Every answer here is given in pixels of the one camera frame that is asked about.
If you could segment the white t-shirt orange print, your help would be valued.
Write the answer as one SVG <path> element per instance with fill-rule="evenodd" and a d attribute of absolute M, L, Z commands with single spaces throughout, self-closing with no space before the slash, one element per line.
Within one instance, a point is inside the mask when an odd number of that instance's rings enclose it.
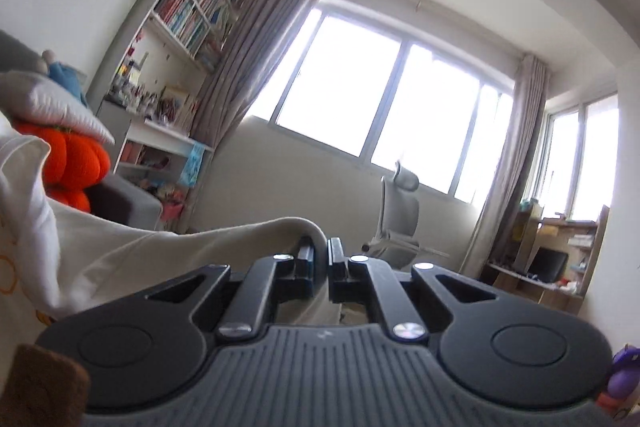
<path fill-rule="evenodd" d="M 49 145 L 1 121 L 1 366 L 61 320 L 204 265 L 241 271 L 273 254 L 294 254 L 304 237 L 326 236 L 303 218 L 196 234 L 146 231 L 79 211 L 47 196 Z"/>

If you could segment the white office chair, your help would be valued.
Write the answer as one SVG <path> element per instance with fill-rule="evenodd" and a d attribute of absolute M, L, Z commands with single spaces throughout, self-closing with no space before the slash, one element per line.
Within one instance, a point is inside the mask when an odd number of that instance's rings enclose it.
<path fill-rule="evenodd" d="M 416 239 L 420 204 L 414 193 L 420 186 L 418 176 L 397 161 L 394 173 L 383 176 L 381 186 L 378 225 L 372 239 L 362 245 L 363 254 L 384 260 L 398 271 L 423 258 L 448 259 L 448 254 L 422 247 Z"/>

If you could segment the grey sofa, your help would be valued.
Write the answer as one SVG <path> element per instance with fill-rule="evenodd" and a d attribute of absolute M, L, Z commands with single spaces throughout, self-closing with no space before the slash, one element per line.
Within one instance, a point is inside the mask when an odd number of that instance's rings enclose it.
<path fill-rule="evenodd" d="M 1 31 L 1 72 L 43 72 L 42 63 L 43 59 L 35 51 Z M 160 220 L 160 201 L 115 173 L 107 174 L 85 193 L 91 213 L 96 217 L 143 230 L 154 230 Z"/>

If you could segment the large window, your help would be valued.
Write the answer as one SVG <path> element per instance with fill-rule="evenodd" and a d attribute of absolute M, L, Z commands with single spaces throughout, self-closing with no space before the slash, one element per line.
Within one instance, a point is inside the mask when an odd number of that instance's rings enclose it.
<path fill-rule="evenodd" d="M 248 113 L 480 208 L 512 94 L 457 58 L 322 0 Z"/>

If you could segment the wooden desk with shelf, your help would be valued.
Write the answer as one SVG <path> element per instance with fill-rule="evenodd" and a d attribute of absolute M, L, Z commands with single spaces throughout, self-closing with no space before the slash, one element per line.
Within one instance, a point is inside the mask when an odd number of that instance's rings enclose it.
<path fill-rule="evenodd" d="M 610 208 L 594 221 L 545 218 L 538 202 L 518 212 L 502 251 L 480 280 L 538 305 L 579 313 L 599 259 Z"/>

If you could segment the orange pumpkin plush cushion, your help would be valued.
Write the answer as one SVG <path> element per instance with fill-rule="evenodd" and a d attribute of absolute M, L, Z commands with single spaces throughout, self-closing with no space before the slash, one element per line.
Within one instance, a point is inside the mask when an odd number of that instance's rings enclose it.
<path fill-rule="evenodd" d="M 86 190 L 100 183 L 111 169 L 103 145 L 67 129 L 24 120 L 15 121 L 13 127 L 49 144 L 51 150 L 42 170 L 47 195 L 63 205 L 90 212 Z"/>

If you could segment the side window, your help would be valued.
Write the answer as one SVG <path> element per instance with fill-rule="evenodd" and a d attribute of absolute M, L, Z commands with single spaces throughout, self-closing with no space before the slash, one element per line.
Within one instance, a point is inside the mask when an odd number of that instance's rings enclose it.
<path fill-rule="evenodd" d="M 612 204 L 619 125 L 616 94 L 547 116 L 532 188 L 545 218 L 594 221 Z"/>

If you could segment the white bookshelf with books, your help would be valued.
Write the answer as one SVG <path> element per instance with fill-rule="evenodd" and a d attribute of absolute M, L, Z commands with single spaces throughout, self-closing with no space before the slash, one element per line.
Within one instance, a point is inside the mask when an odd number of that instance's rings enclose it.
<path fill-rule="evenodd" d="M 188 231 L 213 155 L 192 124 L 243 1 L 137 0 L 89 88 L 114 173 L 160 203 L 157 230 Z"/>

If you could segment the brown fuzzy sleeve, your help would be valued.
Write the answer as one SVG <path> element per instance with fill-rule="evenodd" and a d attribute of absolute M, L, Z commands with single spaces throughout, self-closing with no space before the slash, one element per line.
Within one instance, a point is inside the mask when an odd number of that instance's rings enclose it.
<path fill-rule="evenodd" d="M 80 426 L 90 376 L 72 359 L 19 345 L 1 394 L 2 426 Z"/>

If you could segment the purple plush toy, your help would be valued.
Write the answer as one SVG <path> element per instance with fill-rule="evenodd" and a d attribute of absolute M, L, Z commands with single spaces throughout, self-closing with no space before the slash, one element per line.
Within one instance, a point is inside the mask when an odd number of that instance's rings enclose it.
<path fill-rule="evenodd" d="M 628 417 L 639 404 L 639 348 L 629 343 L 612 358 L 611 375 L 597 405 L 614 421 Z"/>

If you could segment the blue plush toy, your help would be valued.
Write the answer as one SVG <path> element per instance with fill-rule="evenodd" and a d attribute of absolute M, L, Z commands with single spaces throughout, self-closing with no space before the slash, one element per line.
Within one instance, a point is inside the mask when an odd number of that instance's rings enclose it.
<path fill-rule="evenodd" d="M 77 74 L 72 68 L 60 62 L 53 62 L 49 65 L 49 78 L 77 98 L 83 106 L 88 106 Z"/>

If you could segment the grey left curtain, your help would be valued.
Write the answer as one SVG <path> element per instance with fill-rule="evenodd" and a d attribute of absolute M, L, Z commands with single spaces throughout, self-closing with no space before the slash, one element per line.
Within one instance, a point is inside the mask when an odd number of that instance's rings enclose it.
<path fill-rule="evenodd" d="M 239 126 L 318 0 L 247 0 L 198 92 L 191 136 L 212 150 Z"/>

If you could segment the grey white pillow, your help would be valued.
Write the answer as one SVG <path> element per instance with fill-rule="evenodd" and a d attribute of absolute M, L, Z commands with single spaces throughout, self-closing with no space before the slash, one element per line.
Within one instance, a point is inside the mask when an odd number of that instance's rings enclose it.
<path fill-rule="evenodd" d="M 32 124 L 66 128 L 101 143 L 115 143 L 110 130 L 90 109 L 38 72 L 2 72 L 1 110 Z"/>

